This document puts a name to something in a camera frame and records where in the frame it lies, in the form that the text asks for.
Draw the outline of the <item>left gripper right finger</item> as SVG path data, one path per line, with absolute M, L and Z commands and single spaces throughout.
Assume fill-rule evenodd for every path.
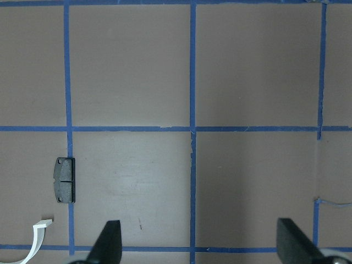
M 325 257 L 290 218 L 277 219 L 277 255 L 281 263 L 325 263 Z

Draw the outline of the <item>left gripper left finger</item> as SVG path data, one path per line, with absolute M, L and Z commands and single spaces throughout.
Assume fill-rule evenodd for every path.
M 119 264 L 122 259 L 122 233 L 119 220 L 108 221 L 92 250 L 86 263 Z

